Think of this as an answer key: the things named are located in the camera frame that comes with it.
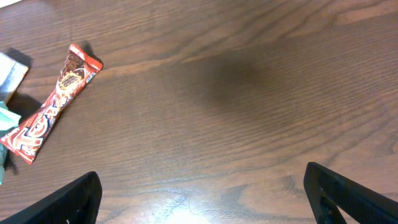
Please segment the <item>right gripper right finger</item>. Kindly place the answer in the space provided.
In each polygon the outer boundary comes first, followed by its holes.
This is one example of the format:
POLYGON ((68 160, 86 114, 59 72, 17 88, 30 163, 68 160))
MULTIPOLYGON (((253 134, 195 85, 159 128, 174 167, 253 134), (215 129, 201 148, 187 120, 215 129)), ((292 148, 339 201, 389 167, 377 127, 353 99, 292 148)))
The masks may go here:
POLYGON ((303 180, 318 224, 345 223, 343 210, 358 223, 397 223, 397 202, 346 177, 309 162, 303 180))

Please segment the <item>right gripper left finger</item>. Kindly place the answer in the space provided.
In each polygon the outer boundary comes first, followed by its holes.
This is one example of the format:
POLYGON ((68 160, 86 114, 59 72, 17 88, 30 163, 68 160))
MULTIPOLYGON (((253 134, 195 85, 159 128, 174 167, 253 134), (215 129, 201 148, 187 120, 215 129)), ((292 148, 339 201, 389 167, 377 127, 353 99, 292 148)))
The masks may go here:
POLYGON ((100 178, 90 171, 1 223, 92 224, 96 222, 101 198, 100 178))

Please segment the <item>green flushable wipes pack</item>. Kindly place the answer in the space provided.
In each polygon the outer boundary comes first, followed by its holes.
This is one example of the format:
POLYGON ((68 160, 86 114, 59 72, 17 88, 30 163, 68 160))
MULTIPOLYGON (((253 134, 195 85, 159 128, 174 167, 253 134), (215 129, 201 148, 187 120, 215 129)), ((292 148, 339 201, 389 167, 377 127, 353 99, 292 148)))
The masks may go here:
MULTIPOLYGON (((1 102, 1 138, 5 136, 10 129, 18 126, 20 118, 21 115, 9 111, 5 102, 1 102)), ((8 149, 3 144, 1 144, 1 183, 5 174, 4 164, 6 161, 7 152, 8 149)))

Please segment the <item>red chocolate bar wrapper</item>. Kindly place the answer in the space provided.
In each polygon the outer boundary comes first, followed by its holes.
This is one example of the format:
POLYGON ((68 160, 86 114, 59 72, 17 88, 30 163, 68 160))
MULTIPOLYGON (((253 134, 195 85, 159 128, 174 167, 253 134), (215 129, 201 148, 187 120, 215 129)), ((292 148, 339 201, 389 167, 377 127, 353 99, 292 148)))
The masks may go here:
POLYGON ((33 163, 61 112, 103 68, 78 44, 71 44, 55 89, 42 106, 1 138, 1 144, 33 163))

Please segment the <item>orange Kleenex tissue pack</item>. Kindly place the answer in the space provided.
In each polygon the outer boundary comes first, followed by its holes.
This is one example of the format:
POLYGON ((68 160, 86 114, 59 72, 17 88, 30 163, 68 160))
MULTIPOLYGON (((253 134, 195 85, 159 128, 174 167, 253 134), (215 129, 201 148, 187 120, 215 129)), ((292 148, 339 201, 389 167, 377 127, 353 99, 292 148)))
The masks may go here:
POLYGON ((1 101, 7 103, 29 71, 29 67, 1 53, 0 69, 1 101))

